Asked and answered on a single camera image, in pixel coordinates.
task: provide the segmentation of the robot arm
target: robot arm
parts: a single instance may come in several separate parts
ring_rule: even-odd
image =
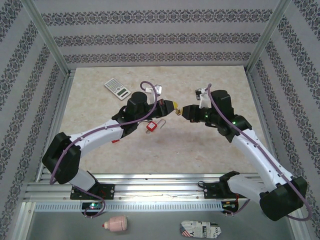
[[[70,136],[67,136],[64,132],[57,134],[42,158],[43,164],[54,175],[59,184],[69,182],[85,191],[98,195],[100,184],[89,172],[79,168],[80,159],[90,151],[108,142],[131,134],[138,127],[137,120],[147,114],[149,116],[146,120],[161,118],[177,107],[177,104],[173,101],[160,99],[156,102],[153,110],[153,101],[151,100],[152,104],[148,104],[145,93],[134,92],[127,101],[127,105],[123,106],[116,115],[102,125]]]
[[[225,118],[242,131],[240,134],[231,127],[212,105],[203,107],[189,105],[182,108],[182,116],[191,123],[203,122],[206,126],[217,128],[218,132],[226,137],[229,143],[234,144],[247,157],[250,163],[257,170],[263,183],[243,177],[236,171],[229,172],[220,178],[219,188],[216,193],[222,195],[240,194],[260,204],[261,209],[273,221],[286,216],[287,214],[303,206],[303,201],[294,192],[289,183],[305,197],[308,184],[303,177],[294,178],[271,153],[259,141],[255,131],[249,122],[240,115],[234,114],[231,105],[230,95],[225,90],[216,90],[210,93],[213,101]],[[197,99],[201,99],[204,91],[196,90]],[[253,144],[246,136],[253,139]]]

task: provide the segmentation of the pink bottle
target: pink bottle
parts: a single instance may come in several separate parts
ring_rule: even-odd
[[[103,225],[103,228],[109,229],[110,232],[119,232],[125,231],[128,227],[128,221],[126,216],[114,216],[106,221]]]

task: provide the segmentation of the red padlock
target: red padlock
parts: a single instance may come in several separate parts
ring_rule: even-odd
[[[158,125],[157,125],[154,121],[151,121],[151,122],[146,126],[146,128],[147,128],[150,132],[153,132],[153,131],[156,129],[157,126],[158,126]]]

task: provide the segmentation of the patterned wallpaper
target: patterned wallpaper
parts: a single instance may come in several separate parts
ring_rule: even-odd
[[[34,181],[64,76],[20,1],[0,0],[0,240]]]
[[[277,3],[278,0],[36,1],[72,69],[244,65]]]
[[[281,164],[308,181],[311,239],[320,239],[320,15],[316,1],[293,1],[251,73]]]

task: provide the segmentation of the beige tabletop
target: beige tabletop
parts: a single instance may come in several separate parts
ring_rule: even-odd
[[[77,68],[60,131],[80,133],[103,124],[127,104],[105,87],[118,79],[130,91],[140,91],[141,81],[162,85],[160,98],[179,108],[199,104],[195,89],[212,84],[211,90],[227,90],[234,113],[244,116],[265,143],[258,114],[243,66],[90,67]],[[245,156],[215,128],[190,123],[174,112],[166,124],[146,134],[146,123],[116,143],[107,143],[83,157],[80,167],[101,174],[241,173],[257,172]]]

